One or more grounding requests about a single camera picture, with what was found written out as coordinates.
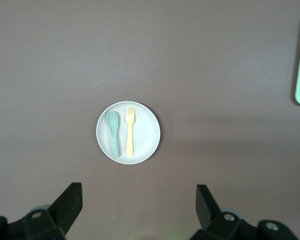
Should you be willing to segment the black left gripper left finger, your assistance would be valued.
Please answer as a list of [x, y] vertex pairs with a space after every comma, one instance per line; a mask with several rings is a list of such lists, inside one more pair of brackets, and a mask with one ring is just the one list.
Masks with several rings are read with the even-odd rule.
[[65, 240], [82, 208], [82, 184], [73, 182], [46, 208], [36, 208], [12, 223], [0, 216], [0, 240]]

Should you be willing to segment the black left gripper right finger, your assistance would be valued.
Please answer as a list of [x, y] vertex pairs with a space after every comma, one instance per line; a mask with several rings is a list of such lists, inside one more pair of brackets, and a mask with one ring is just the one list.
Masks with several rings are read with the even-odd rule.
[[192, 240], [297, 240], [285, 224], [261, 220], [252, 226], [237, 214], [222, 211], [208, 187], [196, 187], [195, 210], [201, 226]]

